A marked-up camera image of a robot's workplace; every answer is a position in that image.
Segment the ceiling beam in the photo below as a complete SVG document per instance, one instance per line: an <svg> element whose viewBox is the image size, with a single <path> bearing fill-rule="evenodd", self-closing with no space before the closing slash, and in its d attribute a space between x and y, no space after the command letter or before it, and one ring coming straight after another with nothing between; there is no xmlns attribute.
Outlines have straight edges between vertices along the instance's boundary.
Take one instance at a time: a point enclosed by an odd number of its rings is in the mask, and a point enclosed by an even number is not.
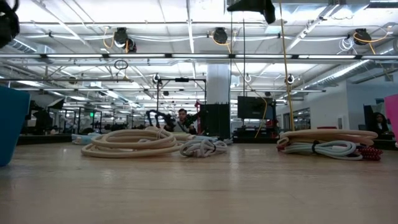
<svg viewBox="0 0 398 224"><path fill-rule="evenodd" d="M36 6L38 6L39 8L41 8L43 11L45 11L46 13L50 14L57 22L59 25L61 25L63 28L65 28L69 33L71 33L72 35L74 35L76 38L78 38L84 45L86 45L87 47L89 47L93 52L97 52L97 50L91 46L85 39L81 38L77 33L75 33L75 31L71 30L71 28L69 28L63 21L61 21L61 19L59 19L54 13L52 13L50 10L48 10L44 4L42 4L41 2L38 2L36 0L31 0Z"/></svg>

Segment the white rope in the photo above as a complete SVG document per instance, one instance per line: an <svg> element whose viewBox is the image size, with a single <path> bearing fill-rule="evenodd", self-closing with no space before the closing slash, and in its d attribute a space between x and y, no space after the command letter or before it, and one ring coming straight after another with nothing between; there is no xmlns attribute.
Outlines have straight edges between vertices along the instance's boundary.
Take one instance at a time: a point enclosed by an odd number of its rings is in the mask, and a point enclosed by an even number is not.
<svg viewBox="0 0 398 224"><path fill-rule="evenodd" d="M214 154L226 152L226 144L223 141L211 142L207 139L192 140L186 142L180 148L180 153L187 157L208 157Z"/></svg>

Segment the coiled cable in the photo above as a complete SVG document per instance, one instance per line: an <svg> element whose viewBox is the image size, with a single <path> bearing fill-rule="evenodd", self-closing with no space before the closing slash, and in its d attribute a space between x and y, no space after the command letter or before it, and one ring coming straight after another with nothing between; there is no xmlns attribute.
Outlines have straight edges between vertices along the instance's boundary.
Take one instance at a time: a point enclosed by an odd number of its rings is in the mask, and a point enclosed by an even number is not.
<svg viewBox="0 0 398 224"><path fill-rule="evenodd" d="M180 153L187 157L208 157L226 152L227 145L223 141L211 142L208 139L192 140L180 148Z"/></svg>
<svg viewBox="0 0 398 224"><path fill-rule="evenodd" d="M356 145L349 141L331 141L321 144L310 144L304 142L295 142L285 147L285 153L303 153L313 152L322 154L334 159L357 161L362 160L362 155L354 154Z"/></svg>

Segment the blue object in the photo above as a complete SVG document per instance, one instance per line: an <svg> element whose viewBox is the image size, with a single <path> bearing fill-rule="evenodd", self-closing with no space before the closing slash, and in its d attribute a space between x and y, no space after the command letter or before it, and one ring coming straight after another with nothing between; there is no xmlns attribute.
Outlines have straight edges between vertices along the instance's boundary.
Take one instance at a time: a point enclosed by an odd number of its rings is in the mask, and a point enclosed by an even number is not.
<svg viewBox="0 0 398 224"><path fill-rule="evenodd" d="M0 167L12 159L29 103L30 94L0 86Z"/></svg>

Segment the duct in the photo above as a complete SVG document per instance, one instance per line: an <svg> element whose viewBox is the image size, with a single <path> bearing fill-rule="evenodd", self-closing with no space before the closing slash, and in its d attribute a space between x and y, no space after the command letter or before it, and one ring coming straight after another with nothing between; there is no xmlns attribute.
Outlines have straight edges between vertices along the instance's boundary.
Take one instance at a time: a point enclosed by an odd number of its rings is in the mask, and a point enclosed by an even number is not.
<svg viewBox="0 0 398 224"><path fill-rule="evenodd" d="M305 38L314 28L323 21L323 17L328 17L333 13L336 13L339 10L337 5L331 4L327 6L318 16L317 19L315 19L312 22L309 22L307 26L304 27L304 29L299 32L295 38L290 42L288 46L286 46L286 53L290 50L292 50L303 38ZM261 76L264 72L266 72L267 68L270 67L272 64L268 63L264 68L261 70L259 76Z"/></svg>
<svg viewBox="0 0 398 224"><path fill-rule="evenodd" d="M44 44L36 44L30 42L28 40L23 39L22 37L16 37L14 40L8 43L8 46L16 49L25 54L55 54L56 51L51 47ZM38 62L52 63L50 59L35 59Z"/></svg>
<svg viewBox="0 0 398 224"><path fill-rule="evenodd" d="M394 50L392 43L393 40L390 40L378 47L376 51L380 52L381 55L398 53ZM305 86L302 85L299 88L308 89L317 85L337 84L338 82L347 78L351 78L357 74L372 70L377 66L378 65L373 60L362 60L348 65L340 65L318 76L317 80L311 82L310 84Z"/></svg>

